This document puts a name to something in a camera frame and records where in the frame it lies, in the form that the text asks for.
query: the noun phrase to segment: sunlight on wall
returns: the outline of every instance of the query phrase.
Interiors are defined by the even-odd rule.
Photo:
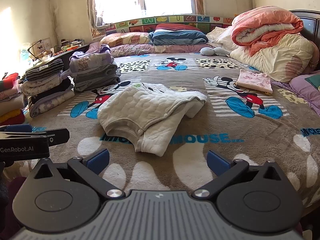
[[[13,27],[11,13],[10,7],[0,12],[0,79],[4,72],[23,74],[19,67],[20,43]]]

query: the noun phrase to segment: folded pink shirt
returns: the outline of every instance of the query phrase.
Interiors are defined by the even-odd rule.
[[[19,81],[20,79],[17,79],[12,88],[0,92],[0,101],[14,94],[21,93],[21,84],[19,84]]]
[[[258,74],[240,69],[240,75],[236,85],[272,94],[270,77],[265,73]]]

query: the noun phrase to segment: black spotted patch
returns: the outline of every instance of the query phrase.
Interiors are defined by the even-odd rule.
[[[240,69],[239,66],[226,58],[196,58],[197,63],[201,68],[235,68]]]
[[[144,71],[148,68],[150,62],[151,60],[118,63],[118,68],[122,73],[131,71]]]

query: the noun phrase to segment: folded blue blanket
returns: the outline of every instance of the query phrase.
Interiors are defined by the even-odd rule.
[[[208,42],[204,33],[192,30],[156,30],[150,33],[150,39],[152,45],[195,45]]]

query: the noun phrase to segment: ribbed gray surface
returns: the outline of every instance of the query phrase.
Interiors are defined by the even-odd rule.
[[[133,190],[124,200],[108,201],[98,217],[72,232],[44,235],[22,230],[15,240],[299,240],[296,233],[253,236],[226,224],[206,201],[184,191]]]

